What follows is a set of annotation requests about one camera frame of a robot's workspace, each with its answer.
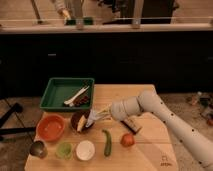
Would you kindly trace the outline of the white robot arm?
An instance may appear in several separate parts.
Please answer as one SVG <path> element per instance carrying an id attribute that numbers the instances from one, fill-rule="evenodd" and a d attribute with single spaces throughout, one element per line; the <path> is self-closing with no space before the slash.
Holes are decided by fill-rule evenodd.
<path id="1" fill-rule="evenodd" d="M 110 105 L 110 114 L 118 121 L 143 112 L 149 112 L 160 119 L 205 171 L 213 171 L 213 142 L 172 112 L 155 91 L 145 90 L 138 96 L 115 101 Z"/>

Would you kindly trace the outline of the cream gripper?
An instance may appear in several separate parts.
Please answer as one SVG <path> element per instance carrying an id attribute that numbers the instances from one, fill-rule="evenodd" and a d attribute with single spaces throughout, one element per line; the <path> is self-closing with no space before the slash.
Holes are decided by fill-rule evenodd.
<path id="1" fill-rule="evenodd" d="M 123 121 L 127 117 L 140 115 L 142 109 L 136 97 L 113 102 L 110 106 L 111 116 L 118 121 Z"/>

